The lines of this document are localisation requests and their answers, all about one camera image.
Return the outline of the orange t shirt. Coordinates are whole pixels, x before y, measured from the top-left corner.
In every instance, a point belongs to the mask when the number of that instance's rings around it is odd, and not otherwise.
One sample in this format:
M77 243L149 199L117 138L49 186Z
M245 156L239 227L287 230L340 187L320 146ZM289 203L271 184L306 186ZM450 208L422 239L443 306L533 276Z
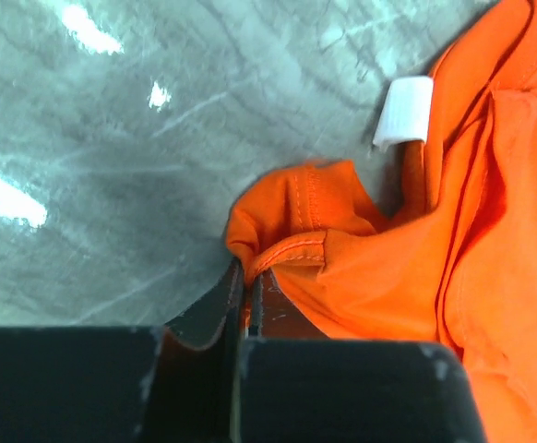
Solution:
M537 442L537 1L496 5L432 78L395 215L351 162L309 163L251 187L226 244L329 337L447 346L488 439Z

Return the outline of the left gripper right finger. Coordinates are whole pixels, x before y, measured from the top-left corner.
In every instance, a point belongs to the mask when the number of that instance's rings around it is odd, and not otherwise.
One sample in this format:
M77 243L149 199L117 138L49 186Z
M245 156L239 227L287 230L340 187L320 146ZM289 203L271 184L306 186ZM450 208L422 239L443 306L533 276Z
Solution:
M238 357L242 442L483 442L466 373L427 341L334 340L283 294L254 283Z

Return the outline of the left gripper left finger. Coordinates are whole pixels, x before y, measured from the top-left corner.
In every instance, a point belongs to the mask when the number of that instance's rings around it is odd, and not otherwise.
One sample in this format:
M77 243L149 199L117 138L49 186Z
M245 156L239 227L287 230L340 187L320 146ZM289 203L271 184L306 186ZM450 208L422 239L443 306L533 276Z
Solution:
M0 327L0 442L227 439L243 289L233 262L166 324Z

